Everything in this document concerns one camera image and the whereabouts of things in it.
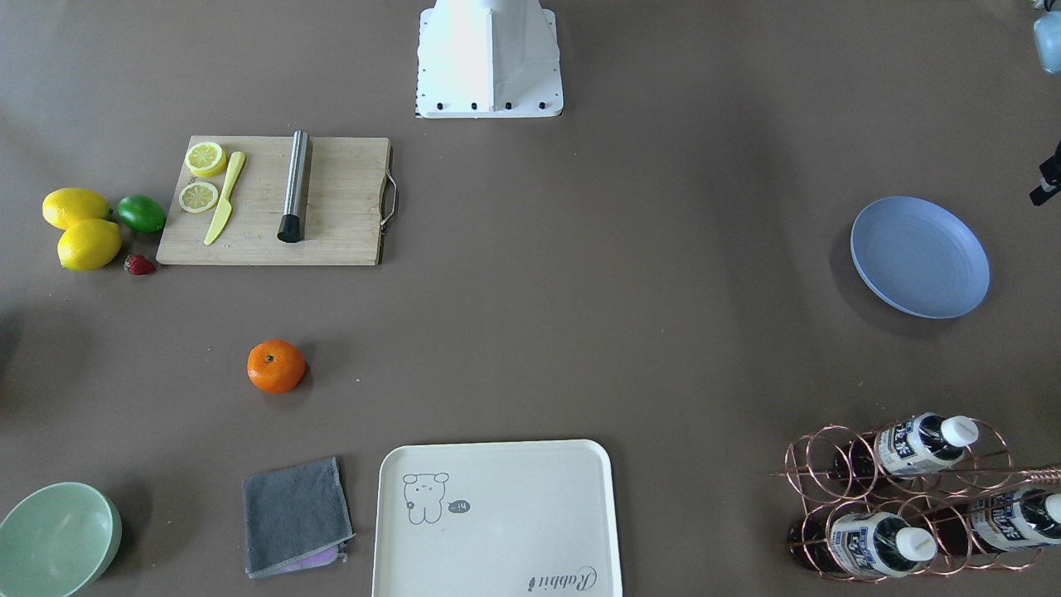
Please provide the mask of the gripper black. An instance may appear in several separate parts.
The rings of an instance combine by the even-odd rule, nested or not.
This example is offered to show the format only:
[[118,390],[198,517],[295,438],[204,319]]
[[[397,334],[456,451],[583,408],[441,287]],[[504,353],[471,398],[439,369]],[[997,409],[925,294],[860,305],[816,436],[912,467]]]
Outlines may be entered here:
[[1030,200],[1034,206],[1042,206],[1060,192],[1060,158],[1061,144],[1049,158],[1039,164],[1039,185],[1030,192]]

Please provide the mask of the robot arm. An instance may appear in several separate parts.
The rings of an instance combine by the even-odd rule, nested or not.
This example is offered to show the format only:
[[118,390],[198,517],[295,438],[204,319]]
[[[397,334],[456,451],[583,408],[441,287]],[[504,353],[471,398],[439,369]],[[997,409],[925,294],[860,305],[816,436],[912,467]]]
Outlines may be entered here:
[[[1032,24],[1032,36],[1039,65],[1049,75],[1060,75],[1060,1],[1030,1],[1042,15]],[[1060,143],[1044,162],[1039,164],[1039,185],[1030,192],[1034,206],[1056,197],[1060,190]]]

